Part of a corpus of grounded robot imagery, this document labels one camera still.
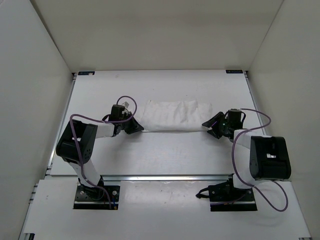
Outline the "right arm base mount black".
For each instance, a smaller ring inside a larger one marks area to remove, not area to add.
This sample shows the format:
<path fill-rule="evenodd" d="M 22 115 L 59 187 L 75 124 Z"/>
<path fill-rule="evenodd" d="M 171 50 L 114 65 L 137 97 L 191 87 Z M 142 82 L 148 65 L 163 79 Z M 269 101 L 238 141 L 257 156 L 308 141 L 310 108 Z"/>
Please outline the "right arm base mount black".
<path fill-rule="evenodd" d="M 235 188 L 232 179 L 209 185 L 196 195 L 209 199 L 211 212 L 255 212 L 258 210 L 253 190 Z"/>

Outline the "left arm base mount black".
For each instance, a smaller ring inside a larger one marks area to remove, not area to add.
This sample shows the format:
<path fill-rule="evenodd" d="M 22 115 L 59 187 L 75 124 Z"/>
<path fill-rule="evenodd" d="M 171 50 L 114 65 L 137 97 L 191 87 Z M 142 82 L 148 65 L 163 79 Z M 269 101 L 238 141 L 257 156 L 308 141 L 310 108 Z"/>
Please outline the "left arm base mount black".
<path fill-rule="evenodd" d="M 120 185 L 104 185 L 104 190 L 88 187 L 80 182 L 74 197 L 74 210 L 111 210 L 119 209 Z"/>

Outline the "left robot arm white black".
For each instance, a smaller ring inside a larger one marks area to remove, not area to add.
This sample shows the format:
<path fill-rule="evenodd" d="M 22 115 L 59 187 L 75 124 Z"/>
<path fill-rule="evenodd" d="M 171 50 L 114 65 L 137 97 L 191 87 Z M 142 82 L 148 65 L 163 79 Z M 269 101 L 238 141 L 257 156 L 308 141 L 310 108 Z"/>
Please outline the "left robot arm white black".
<path fill-rule="evenodd" d="M 113 138 L 122 131 L 131 135 L 143 130 L 134 113 L 124 105 L 114 104 L 111 113 L 101 120 L 73 114 L 58 141 L 56 154 L 74 169 L 87 193 L 99 199 L 105 187 L 91 160 L 96 139 Z"/>

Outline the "white pleated skirt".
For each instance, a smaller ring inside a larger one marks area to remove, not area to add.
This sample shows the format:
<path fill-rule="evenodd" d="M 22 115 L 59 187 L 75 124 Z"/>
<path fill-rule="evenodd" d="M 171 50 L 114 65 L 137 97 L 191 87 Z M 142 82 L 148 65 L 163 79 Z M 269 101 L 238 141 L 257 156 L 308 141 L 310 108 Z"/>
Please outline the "white pleated skirt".
<path fill-rule="evenodd" d="M 136 119 L 145 132 L 199 132 L 202 123 L 211 119 L 210 103 L 195 100 L 157 102 L 149 100 L 136 113 Z"/>

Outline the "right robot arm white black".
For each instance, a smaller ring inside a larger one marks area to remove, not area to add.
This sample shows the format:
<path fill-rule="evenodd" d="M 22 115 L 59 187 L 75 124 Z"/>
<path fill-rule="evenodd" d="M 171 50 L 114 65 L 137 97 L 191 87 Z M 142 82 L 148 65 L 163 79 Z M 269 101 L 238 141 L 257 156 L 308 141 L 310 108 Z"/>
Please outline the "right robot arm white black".
<path fill-rule="evenodd" d="M 226 137 L 232 142 L 231 162 L 234 174 L 230 184 L 224 187 L 224 195 L 236 200 L 242 195 L 242 189 L 250 189 L 261 182 L 283 181 L 291 177 L 292 169 L 286 140 L 282 136 L 261 135 L 255 132 L 258 127 L 245 129 L 246 113 L 252 109 L 232 108 L 227 112 L 218 112 L 202 123 L 211 136 L 216 139 Z M 247 168 L 238 171 L 235 160 L 236 145 L 249 149 Z"/>

